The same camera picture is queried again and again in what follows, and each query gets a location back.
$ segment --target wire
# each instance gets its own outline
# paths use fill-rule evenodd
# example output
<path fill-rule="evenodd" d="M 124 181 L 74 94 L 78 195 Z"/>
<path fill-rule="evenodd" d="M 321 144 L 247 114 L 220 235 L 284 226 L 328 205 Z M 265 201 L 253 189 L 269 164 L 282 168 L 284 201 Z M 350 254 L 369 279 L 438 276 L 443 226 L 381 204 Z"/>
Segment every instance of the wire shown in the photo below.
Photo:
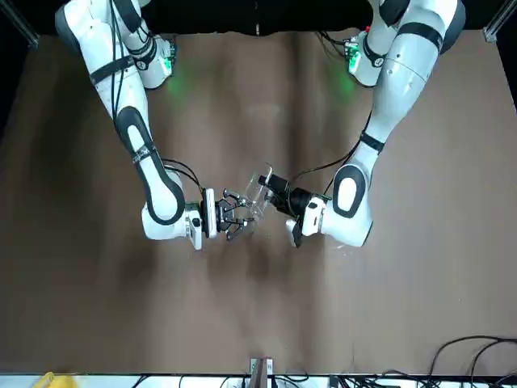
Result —
<path fill-rule="evenodd" d="M 280 380 L 282 382 L 288 382 L 289 384 L 291 384 L 292 386 L 294 386 L 295 388 L 300 388 L 298 386 L 298 384 L 296 384 L 295 382 L 292 382 L 291 380 L 287 379 L 287 378 L 283 378 L 283 377 L 280 377 L 280 376 L 273 376 L 271 377 L 271 382 L 274 382 L 275 380 Z"/>
<path fill-rule="evenodd" d="M 497 380 L 495 382 L 495 385 L 500 386 L 502 382 L 504 382 L 505 380 L 508 380 L 509 378 L 512 378 L 512 377 L 517 377 L 517 373 L 510 373 L 510 374 L 507 374 L 505 377 L 501 377 L 499 380 Z"/>
<path fill-rule="evenodd" d="M 322 45 L 323 47 L 323 52 L 325 53 L 325 55 L 327 56 L 327 58 L 329 59 L 334 59 L 334 58 L 337 58 L 337 59 L 343 59 L 343 55 L 341 54 L 341 52 L 339 52 L 337 55 L 335 53 L 332 53 L 329 48 L 327 47 L 325 41 L 323 40 L 323 37 L 317 33 L 317 32 L 314 32 L 314 34 L 316 35 L 317 39 L 320 41 L 320 44 Z"/>
<path fill-rule="evenodd" d="M 479 358 L 481 357 L 481 355 L 484 352 L 486 352 L 488 349 L 490 349 L 493 346 L 498 345 L 498 344 L 513 344 L 513 345 L 517 345 L 517 342 L 515 340 L 513 340 L 513 339 L 498 339 L 498 340 L 495 340 L 494 342 L 492 342 L 490 344 L 485 345 L 479 352 L 477 352 L 476 356 L 474 357 L 474 359 L 472 361 L 472 364 L 470 365 L 470 385 L 471 386 L 473 386 L 473 384 L 474 384 L 474 371 L 476 369 L 477 361 L 479 360 Z"/>
<path fill-rule="evenodd" d="M 453 339 L 452 341 L 448 341 L 448 342 L 446 342 L 445 344 L 443 344 L 442 346 L 439 347 L 438 351 L 436 352 L 435 356 L 433 357 L 433 361 L 431 362 L 431 366 L 429 367 L 429 372 L 427 373 L 428 378 L 431 378 L 433 372 L 435 371 L 436 361 L 438 360 L 438 356 L 440 355 L 440 353 L 445 348 L 447 348 L 447 347 L 449 347 L 449 346 L 451 346 L 453 344 L 457 344 L 459 342 L 464 342 L 464 341 L 469 341 L 469 340 L 493 340 L 493 341 L 508 340 L 508 341 L 512 341 L 512 342 L 516 342 L 517 343 L 517 339 L 502 338 L 502 337 L 496 337 L 496 336 L 493 336 L 493 335 L 469 335 L 469 336 L 466 336 L 466 337 L 460 337 L 460 338 L 457 338 L 457 339 Z"/>
<path fill-rule="evenodd" d="M 348 156 L 348 154 L 346 154 L 345 156 L 343 156 L 342 158 L 339 158 L 338 160 L 335 160 L 333 162 L 330 162 L 330 163 L 327 163 L 327 164 L 324 164 L 323 166 L 319 166 L 319 167 L 314 167 L 314 168 L 309 168 L 307 170 L 303 170 L 302 172 L 299 172 L 298 174 L 294 175 L 294 177 L 289 181 L 288 183 L 288 208 L 289 208 L 289 212 L 290 214 L 295 217 L 296 214 L 294 213 L 294 211 L 292 210 L 292 206 L 291 206 L 291 191 L 292 191 L 292 186 L 294 185 L 294 183 L 302 176 L 302 175 L 305 175 L 305 174 L 308 174 L 310 172 L 315 172 L 315 171 L 320 171 L 320 170 L 323 170 L 325 168 L 328 168 L 328 167 L 332 167 L 340 162 L 342 162 L 343 160 L 345 160 Z"/>
<path fill-rule="evenodd" d="M 146 42 L 147 40 L 142 39 L 142 37 L 140 36 L 140 30 L 137 30 L 137 35 L 138 35 L 138 39 L 140 40 L 140 42 L 141 42 L 142 44 L 145 44 L 145 42 Z"/>
<path fill-rule="evenodd" d="M 164 165 L 163 168 L 165 168 L 166 170 L 169 170 L 169 171 L 174 171 L 174 172 L 178 172 L 179 174 L 182 174 L 182 175 L 185 175 L 188 179 L 190 179 L 192 182 L 195 183 L 195 185 L 198 187 L 198 189 L 200 190 L 200 193 L 201 195 L 203 195 L 203 188 L 201 187 L 201 185 L 197 182 L 197 180 L 195 180 L 195 178 L 190 175 L 188 172 L 186 171 L 183 171 L 183 170 L 180 170 L 178 168 L 174 168 L 172 166 L 167 166 L 167 165 Z"/>
<path fill-rule="evenodd" d="M 119 47 L 120 47 L 120 58 L 124 56 L 124 44 L 122 43 L 122 35 L 120 34 L 120 28 L 119 28 L 119 22 L 115 19 L 115 26 L 116 26 L 116 35 L 119 38 Z M 122 82 L 124 81 L 124 71 L 120 70 L 120 81 L 119 81 L 119 90 L 116 94 L 116 103 L 115 103 L 115 111 L 118 113 L 119 111 L 119 101 L 120 101 L 120 93 L 122 92 Z"/>
<path fill-rule="evenodd" d="M 389 375 L 389 374 L 401 375 L 409 380 L 422 384 L 422 386 L 424 386 L 424 387 L 438 388 L 438 386 L 439 386 L 439 384 L 437 384 L 436 382 L 432 382 L 429 380 L 426 381 L 420 377 L 411 376 L 410 374 L 401 372 L 400 370 L 397 370 L 397 369 L 389 369 L 389 370 L 383 372 L 379 377 L 376 378 L 376 380 L 381 377 L 385 377 L 386 375 Z"/>
<path fill-rule="evenodd" d="M 342 40 L 336 40 L 334 38 L 331 38 L 328 32 L 319 31 L 318 34 L 320 34 L 325 40 L 328 40 L 331 44 L 337 44 L 339 46 L 345 45 L 345 42 L 343 42 Z"/>
<path fill-rule="evenodd" d="M 147 32 L 147 31 L 142 27 L 142 25 L 140 25 L 139 29 L 140 29 L 140 31 L 144 32 L 145 36 L 147 36 L 148 38 L 154 38 L 154 34 L 151 32 L 151 30 L 149 30 L 149 32 Z"/>
<path fill-rule="evenodd" d="M 142 374 L 137 382 L 135 382 L 135 384 L 132 386 L 132 388 L 137 388 L 147 378 L 149 378 L 148 374 Z"/>
<path fill-rule="evenodd" d="M 316 32 L 316 35 L 318 36 L 318 39 L 320 40 L 320 43 L 322 44 L 323 48 L 326 48 L 325 42 L 323 41 L 326 40 L 330 44 L 330 46 L 332 46 L 334 51 L 338 54 L 338 57 L 340 59 L 347 59 L 344 50 L 341 51 L 340 49 L 344 46 L 344 42 L 332 39 L 326 32 Z"/>
<path fill-rule="evenodd" d="M 302 378 L 292 378 L 289 376 L 283 376 L 283 378 L 287 378 L 290 382 L 306 382 L 307 380 L 309 380 L 309 375 L 305 373 L 305 376 Z"/>
<path fill-rule="evenodd" d="M 360 142 L 361 142 L 361 139 L 359 138 L 359 139 L 355 142 L 355 144 L 354 144 L 354 146 L 351 148 L 351 150 L 350 150 L 350 151 L 348 151 L 348 154 L 347 154 L 347 156 L 345 157 L 345 160 L 343 160 L 343 164 L 345 164 L 346 162 L 348 162 L 348 161 L 350 160 L 350 158 L 351 158 L 351 156 L 354 154 L 355 150 L 357 150 L 357 147 L 359 146 L 359 143 L 360 143 Z M 334 177 L 332 177 L 332 179 L 330 180 L 329 184 L 327 184 L 326 189 L 325 189 L 325 191 L 323 192 L 323 195 L 324 195 L 324 196 L 326 196 L 326 193 L 329 191 L 329 188 L 330 188 L 330 186 L 332 186 L 332 183 L 333 183 L 333 182 L 334 182 Z"/>
<path fill-rule="evenodd" d="M 168 159 L 168 158 L 162 158 L 162 162 L 175 163 L 175 164 L 178 164 L 178 165 L 180 165 L 182 167 L 185 167 L 194 176 L 195 182 L 198 184 L 198 186 L 201 185 L 200 180 L 198 179 L 197 175 L 195 174 L 195 172 L 187 164 L 182 163 L 182 162 L 178 162 L 177 160 L 174 160 L 174 159 Z"/>
<path fill-rule="evenodd" d="M 112 61 L 115 62 L 116 60 L 116 43 L 115 43 L 115 11 L 113 10 L 113 1 L 110 2 L 110 8 L 111 8 L 111 48 L 113 51 L 113 57 Z M 113 119 L 113 122 L 116 120 L 115 116 L 115 73 L 111 74 L 111 118 Z"/>
<path fill-rule="evenodd" d="M 113 49 L 113 58 L 112 61 L 116 61 L 116 39 L 119 39 L 120 46 L 120 58 L 124 55 L 124 46 L 122 44 L 122 35 L 120 34 L 119 23 L 116 20 L 115 16 L 115 4 L 113 0 L 110 1 L 111 5 L 111 45 Z M 119 90 L 116 95 L 115 100 L 115 73 L 111 75 L 111 118 L 116 125 L 116 114 L 119 110 L 119 101 L 120 101 L 120 93 L 122 91 L 122 82 L 124 81 L 124 70 L 120 70 L 120 81 L 119 81 Z"/>
<path fill-rule="evenodd" d="M 229 380 L 229 376 L 227 378 L 225 378 L 225 380 L 223 380 L 223 382 L 221 383 L 221 385 L 219 386 L 219 388 L 223 388 L 223 385 Z"/>

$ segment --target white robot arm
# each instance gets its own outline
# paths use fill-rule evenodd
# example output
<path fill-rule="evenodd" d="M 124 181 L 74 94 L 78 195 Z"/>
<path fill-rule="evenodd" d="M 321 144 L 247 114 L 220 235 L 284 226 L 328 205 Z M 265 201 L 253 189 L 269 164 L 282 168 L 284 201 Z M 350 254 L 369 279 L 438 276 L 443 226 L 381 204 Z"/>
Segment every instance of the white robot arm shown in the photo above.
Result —
<path fill-rule="evenodd" d="M 286 223 L 291 242 L 320 232 L 354 247 L 372 228 L 368 188 L 386 140 L 420 96 L 438 56 L 456 41 L 464 26 L 461 0 L 370 0 L 372 27 L 355 43 L 349 71 L 365 86 L 375 86 L 372 112 L 353 155 L 334 176 L 332 199 L 290 188 L 273 175 L 263 179 L 275 195 L 271 203 L 294 217 Z"/>
<path fill-rule="evenodd" d="M 60 38 L 82 54 L 90 80 L 141 178 L 147 237 L 185 237 L 201 249 L 202 233 L 207 238 L 217 232 L 226 232 L 227 239 L 237 235 L 248 220 L 236 219 L 233 210 L 246 202 L 227 192 L 216 202 L 208 188 L 201 203 L 186 203 L 179 176 L 172 167 L 164 167 L 158 154 L 144 88 L 156 88 L 171 75 L 175 46 L 150 34 L 139 2 L 71 0 L 57 11 L 55 23 Z"/>

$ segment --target clear plastic object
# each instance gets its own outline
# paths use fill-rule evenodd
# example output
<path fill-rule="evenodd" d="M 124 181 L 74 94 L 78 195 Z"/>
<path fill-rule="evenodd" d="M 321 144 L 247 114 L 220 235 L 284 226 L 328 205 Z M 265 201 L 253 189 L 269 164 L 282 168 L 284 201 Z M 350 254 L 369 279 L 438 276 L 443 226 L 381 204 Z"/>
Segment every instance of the clear plastic object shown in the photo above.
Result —
<path fill-rule="evenodd" d="M 270 164 L 264 164 L 259 171 L 256 171 L 250 179 L 248 186 L 246 187 L 245 196 L 246 199 L 251 203 L 250 206 L 250 217 L 255 219 L 255 223 L 260 222 L 264 219 L 264 211 L 269 205 L 271 192 L 268 188 L 259 183 L 260 176 L 266 178 L 266 182 L 273 174 L 273 167 Z"/>

